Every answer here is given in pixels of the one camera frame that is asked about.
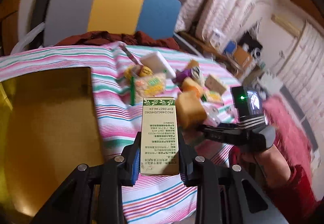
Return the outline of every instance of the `gray yellow and blue headboard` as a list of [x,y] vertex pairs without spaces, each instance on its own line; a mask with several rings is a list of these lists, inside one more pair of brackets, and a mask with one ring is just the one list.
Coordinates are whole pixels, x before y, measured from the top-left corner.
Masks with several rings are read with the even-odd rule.
[[88,31],[134,34],[154,39],[173,36],[181,8],[178,0],[50,0],[44,46]]

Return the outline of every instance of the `small beige box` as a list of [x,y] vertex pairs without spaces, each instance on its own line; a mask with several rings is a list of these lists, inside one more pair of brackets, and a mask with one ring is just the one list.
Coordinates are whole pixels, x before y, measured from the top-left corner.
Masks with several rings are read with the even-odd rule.
[[143,100],[141,175],[179,174],[176,106],[173,97]]
[[207,77],[205,86],[210,90],[218,92],[220,95],[223,95],[223,93],[227,91],[227,86],[212,74]]

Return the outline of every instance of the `tablecloth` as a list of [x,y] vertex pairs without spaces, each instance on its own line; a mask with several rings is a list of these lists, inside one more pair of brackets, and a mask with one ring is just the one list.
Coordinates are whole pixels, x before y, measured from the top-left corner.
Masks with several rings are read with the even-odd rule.
[[[0,58],[0,81],[46,69],[91,67],[93,95],[98,116],[99,131],[105,147],[106,159],[119,155],[126,145],[132,144],[141,130],[142,104],[131,106],[130,88],[124,70],[132,63],[120,49],[122,42],[105,46],[64,46],[26,51]],[[215,74],[229,87],[239,82],[225,69],[211,60],[165,48],[127,46],[136,58],[156,51],[166,58],[173,69],[183,69],[195,59],[203,74]],[[166,82],[164,96],[180,92],[171,80]],[[218,117],[223,122],[233,118],[225,111],[233,104],[229,90],[223,95],[224,106]],[[216,164],[228,165],[230,145],[191,136],[186,142],[195,146],[199,155]],[[180,176],[139,176],[134,187],[123,187],[123,209],[128,223],[172,223],[189,216],[196,208],[195,187],[185,187]]]

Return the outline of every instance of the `metal screw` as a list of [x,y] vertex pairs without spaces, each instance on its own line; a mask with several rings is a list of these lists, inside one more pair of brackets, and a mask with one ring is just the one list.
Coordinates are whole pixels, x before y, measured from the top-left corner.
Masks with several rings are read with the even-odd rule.
[[233,165],[232,169],[236,172],[240,172],[242,170],[242,168],[239,165]]
[[203,156],[196,156],[196,157],[195,157],[195,160],[196,160],[197,162],[202,163],[202,162],[205,161],[205,158],[204,158]]
[[115,157],[115,161],[116,161],[116,162],[123,162],[124,159],[125,159],[125,158],[124,158],[123,156],[116,156],[116,157]]
[[84,170],[86,170],[86,168],[87,168],[87,165],[86,164],[78,165],[78,170],[79,171],[84,171]]

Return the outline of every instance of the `red sleeve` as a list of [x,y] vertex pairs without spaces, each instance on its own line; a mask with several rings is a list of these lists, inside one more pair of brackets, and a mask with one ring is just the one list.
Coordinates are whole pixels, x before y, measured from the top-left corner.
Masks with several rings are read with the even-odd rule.
[[315,200],[310,183],[302,166],[291,169],[285,186],[266,189],[273,204],[281,211],[289,224],[305,223],[319,203]]

